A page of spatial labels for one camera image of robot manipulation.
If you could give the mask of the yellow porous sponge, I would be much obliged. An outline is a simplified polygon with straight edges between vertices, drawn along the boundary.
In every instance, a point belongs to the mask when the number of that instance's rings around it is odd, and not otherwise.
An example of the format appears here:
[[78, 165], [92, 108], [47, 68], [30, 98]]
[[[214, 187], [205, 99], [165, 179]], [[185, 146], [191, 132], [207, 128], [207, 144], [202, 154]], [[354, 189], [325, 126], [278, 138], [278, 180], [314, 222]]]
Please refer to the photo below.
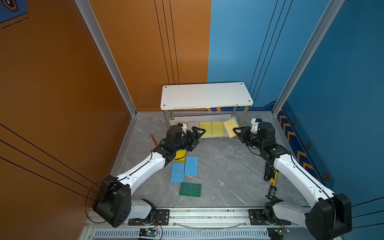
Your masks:
[[203, 138], [210, 138], [212, 136], [212, 122], [200, 122], [200, 128], [205, 130]]
[[222, 121], [213, 121], [212, 122], [212, 136], [213, 137], [222, 137], [225, 135], [224, 124]]

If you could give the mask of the cream yellow sponge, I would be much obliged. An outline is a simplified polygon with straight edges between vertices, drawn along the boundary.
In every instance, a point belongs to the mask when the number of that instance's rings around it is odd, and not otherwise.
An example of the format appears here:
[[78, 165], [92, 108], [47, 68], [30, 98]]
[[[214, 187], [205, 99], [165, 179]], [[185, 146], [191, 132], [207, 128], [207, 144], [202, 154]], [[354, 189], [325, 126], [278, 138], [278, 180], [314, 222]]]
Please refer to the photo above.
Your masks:
[[238, 128], [239, 125], [235, 118], [231, 118], [230, 120], [223, 122], [223, 125], [230, 139], [235, 138], [237, 136], [237, 133], [236, 131], [234, 131], [234, 128]]

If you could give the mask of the pale pink sponge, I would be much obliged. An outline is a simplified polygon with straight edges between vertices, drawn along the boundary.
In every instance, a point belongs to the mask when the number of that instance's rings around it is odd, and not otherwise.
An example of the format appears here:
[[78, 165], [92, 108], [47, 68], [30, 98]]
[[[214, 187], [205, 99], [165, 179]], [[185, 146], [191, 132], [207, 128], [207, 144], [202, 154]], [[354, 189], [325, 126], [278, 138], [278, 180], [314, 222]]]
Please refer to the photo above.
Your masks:
[[188, 122], [188, 129], [191, 130], [192, 127], [199, 128], [200, 127], [200, 122], [196, 122], [196, 121]]

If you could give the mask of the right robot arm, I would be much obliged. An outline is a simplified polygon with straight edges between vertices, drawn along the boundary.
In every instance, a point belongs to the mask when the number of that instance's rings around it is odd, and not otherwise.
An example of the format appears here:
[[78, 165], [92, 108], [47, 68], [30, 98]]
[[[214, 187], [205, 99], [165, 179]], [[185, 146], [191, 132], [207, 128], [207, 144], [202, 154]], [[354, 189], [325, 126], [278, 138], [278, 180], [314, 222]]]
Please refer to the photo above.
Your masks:
[[352, 231], [352, 203], [344, 194], [335, 194], [310, 175], [284, 146], [275, 138], [271, 123], [259, 122], [257, 132], [252, 128], [233, 128], [232, 131], [248, 148], [256, 148], [260, 156], [283, 174], [304, 196], [309, 207], [285, 203], [268, 196], [264, 219], [268, 224], [281, 224], [283, 220], [306, 228], [317, 240], [332, 240]]

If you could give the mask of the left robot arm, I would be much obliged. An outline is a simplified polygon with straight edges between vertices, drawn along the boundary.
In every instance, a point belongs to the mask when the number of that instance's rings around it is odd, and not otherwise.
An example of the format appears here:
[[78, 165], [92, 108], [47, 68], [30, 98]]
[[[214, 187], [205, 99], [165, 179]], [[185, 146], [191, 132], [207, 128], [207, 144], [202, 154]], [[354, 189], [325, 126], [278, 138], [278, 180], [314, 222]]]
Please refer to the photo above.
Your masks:
[[167, 135], [150, 152], [149, 156], [132, 169], [114, 177], [106, 176], [100, 182], [92, 209], [112, 227], [121, 226], [125, 220], [139, 219], [151, 224], [156, 218], [156, 206], [146, 199], [135, 201], [133, 193], [153, 174], [162, 170], [177, 158], [177, 152], [191, 152], [205, 129], [184, 125], [172, 125]]

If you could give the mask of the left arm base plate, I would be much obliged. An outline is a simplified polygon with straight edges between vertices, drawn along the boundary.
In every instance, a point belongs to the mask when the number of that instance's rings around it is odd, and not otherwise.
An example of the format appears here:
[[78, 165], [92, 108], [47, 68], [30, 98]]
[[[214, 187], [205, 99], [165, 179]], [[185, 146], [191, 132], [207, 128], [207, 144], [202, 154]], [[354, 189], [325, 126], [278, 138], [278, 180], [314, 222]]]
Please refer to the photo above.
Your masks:
[[128, 221], [129, 226], [156, 226], [160, 224], [161, 226], [168, 226], [170, 220], [170, 210], [169, 209], [159, 209], [156, 210], [154, 218], [150, 221], [142, 219], [130, 219]]

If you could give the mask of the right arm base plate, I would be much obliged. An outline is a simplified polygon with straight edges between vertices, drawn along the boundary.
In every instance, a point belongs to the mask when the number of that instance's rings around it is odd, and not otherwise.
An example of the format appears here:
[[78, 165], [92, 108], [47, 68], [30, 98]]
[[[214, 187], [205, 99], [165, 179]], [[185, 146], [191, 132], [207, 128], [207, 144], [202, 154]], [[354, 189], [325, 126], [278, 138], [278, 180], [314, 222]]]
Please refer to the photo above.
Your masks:
[[292, 223], [286, 220], [271, 219], [268, 220], [264, 214], [264, 209], [249, 209], [248, 210], [250, 224], [252, 226], [264, 226], [264, 225], [285, 225], [290, 226]]

